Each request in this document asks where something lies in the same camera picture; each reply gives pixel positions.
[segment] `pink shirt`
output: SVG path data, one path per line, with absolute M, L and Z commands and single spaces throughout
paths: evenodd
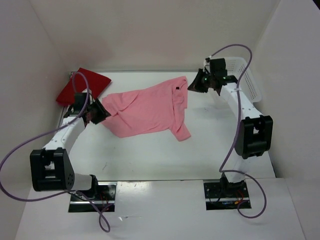
M 102 124 L 119 138 L 170 129 L 178 141 L 186 140 L 191 136 L 184 124 L 187 88 L 181 76 L 146 89 L 109 94 L 102 105 L 111 116 Z

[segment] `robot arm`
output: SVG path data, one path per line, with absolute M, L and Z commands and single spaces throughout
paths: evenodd
M 84 106 L 86 93 L 76 93 L 75 103 L 69 107 L 63 117 L 63 125 L 68 125 L 77 117 Z M 69 153 L 78 136 L 89 122 L 98 124 L 110 116 L 98 99 L 86 106 L 82 117 L 59 130 L 42 148 L 30 154 L 32 185 L 35 191 L 80 190 L 93 195 L 98 186 L 94 175 L 74 172 Z
M 198 70 L 188 90 L 207 93 L 209 88 L 214 89 L 228 103 L 236 117 L 238 117 L 237 91 L 239 91 L 241 100 L 240 130 L 228 162 L 233 166 L 233 170 L 247 173 L 250 162 L 270 149 L 273 120 L 270 116 L 264 116 L 253 106 L 242 92 L 241 87 L 237 88 L 237 82 L 235 76 L 228 75 L 224 58 L 207 58 L 204 61 L 204 68 Z M 231 185 L 237 185 L 245 179 L 243 174 L 236 172 L 226 172 L 222 177 L 226 178 L 227 184 Z

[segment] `red cloth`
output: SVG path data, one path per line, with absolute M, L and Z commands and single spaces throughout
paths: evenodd
M 111 82 L 111 79 L 108 77 L 102 76 L 93 71 L 79 68 L 78 72 L 85 75 L 86 79 L 88 80 L 89 88 L 94 99 L 96 99 Z M 74 84 L 77 92 L 82 92 L 86 89 L 86 83 L 79 74 L 75 76 Z M 70 81 L 60 92 L 59 96 L 56 98 L 56 101 L 59 105 L 64 107 L 67 107 L 75 102 L 75 92 L 72 86 L 72 77 L 70 77 Z

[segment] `white floor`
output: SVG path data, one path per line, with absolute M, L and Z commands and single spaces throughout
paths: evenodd
M 163 81 L 195 72 L 108 72 L 110 93 L 145 89 Z M 229 108 L 216 109 L 207 93 L 188 91 L 185 124 L 191 137 L 179 142 L 170 130 L 127 138 L 114 136 L 102 124 L 89 124 L 75 142 L 70 160 L 74 171 L 94 174 L 100 181 L 219 179 L 218 169 L 236 131 Z M 257 158 L 249 171 L 257 178 L 274 178 L 268 153 Z
M 103 74 L 112 79 L 112 84 L 101 97 L 184 75 L 191 83 L 196 75 Z M 183 142 L 178 142 L 169 130 L 118 138 L 101 124 L 89 124 L 69 157 L 77 173 L 94 174 L 100 181 L 119 181 L 115 212 L 105 213 L 111 232 L 100 230 L 95 212 L 68 213 L 70 196 L 64 194 L 27 203 L 16 240 L 304 239 L 286 182 L 275 178 L 267 153 L 257 158 L 250 169 L 267 196 L 267 208 L 261 217 L 245 219 L 236 210 L 207 211 L 202 180 L 220 178 L 218 169 L 233 140 L 236 118 L 229 109 L 214 108 L 209 94 L 189 92 L 185 124 L 191 137 Z M 252 209 L 243 212 L 255 215 L 263 207 L 262 193 L 250 179 L 247 188 Z M 29 198 L 46 195 L 32 189 Z

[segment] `cable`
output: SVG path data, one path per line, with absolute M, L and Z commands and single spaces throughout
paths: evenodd
M 239 203 L 241 203 L 241 202 L 244 200 L 244 198 L 245 198 L 245 196 L 244 196 L 244 194 L 242 193 L 242 191 L 238 190 L 238 193 L 235 192 L 236 201 L 234 202 L 234 204 L 239 204 Z
M 99 216 L 99 225 L 100 225 L 100 228 L 105 231 L 106 233 L 109 233 L 110 232 L 110 224 L 108 222 L 108 220 L 105 218 L 105 216 L 103 215 L 103 212 L 108 208 L 110 207 L 109 205 L 107 205 L 104 209 L 102 209 L 101 211 L 99 211 L 99 209 L 96 207 L 96 205 L 91 201 L 90 198 L 88 198 L 86 195 L 84 195 L 82 192 L 80 191 L 77 191 L 76 192 L 77 194 L 83 196 L 87 201 L 89 201 L 89 203 L 92 205 L 92 207 L 94 208 L 94 210 L 96 210 L 96 212 L 100 215 Z M 102 226 L 102 223 L 101 223 L 101 218 L 104 220 L 104 222 L 106 223 L 106 225 L 108 226 L 108 229 L 105 229 L 103 226 Z
M 0 171 L 2 169 L 2 167 L 4 166 L 5 162 L 8 160 L 8 158 L 11 156 L 11 154 L 13 154 L 16 150 L 18 150 L 19 148 L 21 148 L 22 146 L 36 140 L 36 139 L 39 139 L 43 136 L 46 136 L 46 135 L 49 135 L 49 134 L 52 134 L 54 132 L 57 132 L 57 131 L 60 131 L 61 129 L 64 129 L 66 128 L 67 126 L 69 126 L 70 124 L 73 124 L 78 118 L 81 117 L 81 115 L 84 113 L 85 109 L 86 109 L 86 106 L 87 106 L 87 103 L 88 103 L 88 99 L 89 99 L 89 84 L 88 84 L 88 81 L 85 77 L 85 75 L 83 75 L 81 72 L 75 72 L 72 76 L 72 83 L 74 83 L 74 80 L 75 80 L 75 76 L 77 74 L 80 74 L 84 81 L 85 81 L 85 85 L 86 85 L 86 88 L 87 88 L 87 94 L 86 94 L 86 98 L 85 98 L 85 102 L 84 102 L 84 105 L 81 109 L 81 111 L 79 112 L 79 114 L 74 118 L 72 119 L 70 122 L 68 122 L 67 124 L 61 126 L 61 127 L 58 127 L 54 130 L 51 130 L 51 131 L 47 131 L 45 133 L 42 133 L 42 134 L 39 134 L 38 136 L 34 136 L 32 138 L 30 138 L 29 140 L 26 140 L 22 143 L 20 143 L 19 145 L 15 146 L 4 158 L 3 160 L 0 162 Z M 21 201 L 21 202 L 37 202 L 37 201 L 42 201 L 42 200 L 45 200 L 45 199 L 50 199 L 50 198 L 53 198 L 55 196 L 59 196 L 61 194 L 65 194 L 67 193 L 68 191 L 62 191 L 62 192 L 59 192 L 59 193 L 56 193 L 56 194 L 53 194 L 53 195 L 49 195 L 49 196 L 45 196 L 45 197 L 41 197 L 41 198 L 35 198 L 35 199 L 24 199 L 24 198 L 20 198 L 20 197 L 16 197 L 16 196 L 13 196 L 11 195 L 5 188 L 4 186 L 2 185 L 2 182 L 0 181 L 0 189 L 1 191 L 7 195 L 9 198 L 12 198 L 14 200 L 17 200 L 17 201 Z
M 75 86 L 75 76 L 79 74 L 82 76 L 83 80 L 85 81 L 85 85 L 86 85 L 86 97 L 85 97 L 85 102 L 84 102 L 84 105 L 81 109 L 81 111 L 79 112 L 79 114 L 74 118 L 72 119 L 70 122 L 68 122 L 67 124 L 61 126 L 61 127 L 58 127 L 54 130 L 51 130 L 51 131 L 47 131 L 45 133 L 42 133 L 42 134 L 39 134 L 38 136 L 34 136 L 22 143 L 20 143 L 19 145 L 15 146 L 4 158 L 3 160 L 0 162 L 0 172 L 5 164 L 5 162 L 8 160 L 8 158 L 11 156 L 11 154 L 13 154 L 16 150 L 18 150 L 19 148 L 21 148 L 22 146 L 36 140 L 36 139 L 39 139 L 43 136 L 46 136 L 46 135 L 49 135 L 49 134 L 52 134 L 54 132 L 57 132 L 57 131 L 60 131 L 66 127 L 68 127 L 69 125 L 73 124 L 78 118 L 81 118 L 82 114 L 84 113 L 84 111 L 86 110 L 86 107 L 87 107 L 87 104 L 88 104 L 88 100 L 89 100 L 89 95 L 90 95 L 90 88 L 89 88 L 89 83 L 88 83 L 88 80 L 86 78 L 85 75 L 83 75 L 81 72 L 74 72 L 73 75 L 72 75 L 72 86 L 73 86 L 73 90 L 74 92 L 76 92 L 76 86 Z M 65 191 L 62 191 L 62 192 L 59 192 L 59 193 L 56 193 L 56 194 L 52 194 L 52 195 L 49 195 L 49 196 L 45 196 L 45 197 L 40 197 L 40 198 L 34 198 L 34 199 L 25 199 L 25 198 L 20 198 L 20 197 L 17 197 L 17 196 L 14 196 L 12 194 L 10 194 L 5 188 L 4 186 L 2 185 L 2 182 L 0 180 L 0 190 L 5 194 L 7 195 L 9 198 L 11 199 L 14 199 L 14 200 L 17 200 L 17 201 L 21 201 L 21 202 L 37 202 L 37 201 L 42 201 L 42 200 L 46 200 L 46 199 L 50 199 L 50 198 L 53 198 L 53 197 L 56 197 L 56 196 L 59 196 L 59 195 L 62 195 L 62 194 L 65 194 L 65 193 L 68 193 L 69 191 L 65 190 Z M 82 192 L 80 191 L 77 191 L 78 194 L 82 195 L 85 199 L 87 199 L 90 204 L 92 205 L 92 207 L 97 211 L 98 214 L 100 214 L 100 217 L 105 221 L 105 223 L 108 225 L 108 230 L 106 230 L 105 228 L 102 227 L 101 225 L 101 218 L 99 218 L 99 224 L 100 224 L 100 227 L 103 231 L 105 231 L 106 233 L 110 232 L 110 225 L 107 221 L 107 219 L 102 215 L 102 213 L 99 211 L 99 209 L 95 206 L 95 204 L 86 196 L 84 195 Z
M 245 66 L 244 70 L 242 71 L 242 73 L 240 74 L 239 76 L 239 79 L 238 79 L 238 82 L 236 83 L 236 87 L 237 89 L 239 88 L 240 86 L 240 80 L 241 78 L 243 77 L 243 75 L 245 74 L 245 72 L 247 71 L 247 69 L 249 68 L 249 65 L 252 61 L 252 51 L 249 47 L 247 47 L 246 45 L 243 45 L 243 44 L 230 44 L 230 45 L 227 45 L 221 49 L 219 49 L 218 51 L 216 51 L 214 54 L 212 54 L 210 56 L 210 58 L 212 58 L 214 55 L 216 55 L 217 53 L 220 53 L 222 50 L 224 49 L 227 49 L 227 48 L 230 48 L 230 47 L 242 47 L 242 48 L 245 48 L 249 51 L 250 53 L 250 58 L 249 58 L 249 61 L 247 63 L 247 65 Z M 237 119 L 237 124 L 236 124 L 236 131 L 235 131 L 235 135 L 234 135 L 234 139 L 233 139 L 233 142 L 232 142 L 232 145 L 223 161 L 223 163 L 221 164 L 220 168 L 219 168 L 219 172 L 220 173 L 238 173 L 238 174 L 242 174 L 242 175 L 245 175 L 247 177 L 249 177 L 250 179 L 252 179 L 257 185 L 258 187 L 260 188 L 262 194 L 263 194 L 263 199 L 264 199 L 264 205 L 263 205 L 263 208 L 261 210 L 261 212 L 259 212 L 257 215 L 254 215 L 254 216 L 247 216 L 247 215 L 244 215 L 241 211 L 240 211 L 240 206 L 241 204 L 245 203 L 245 202 L 248 202 L 248 200 L 244 200 L 242 202 L 240 202 L 238 205 L 237 205 L 237 210 L 239 212 L 239 214 L 247 219 L 255 219 L 259 216 L 261 216 L 264 211 L 266 210 L 267 208 L 267 196 L 266 196 L 266 193 L 264 191 L 264 189 L 262 188 L 262 186 L 260 185 L 260 183 L 251 175 L 247 174 L 247 173 L 244 173 L 242 171 L 238 171 L 238 170 L 223 170 L 224 166 L 226 165 L 232 151 L 234 150 L 235 146 L 236 146 L 236 142 L 237 142 L 237 139 L 238 139 L 238 136 L 239 136 L 239 131 L 240 131 L 240 123 L 241 123 L 241 99 L 240 99 L 240 93 L 239 91 L 236 91 L 236 95 L 237 95 L 237 100 L 238 100 L 238 119 Z

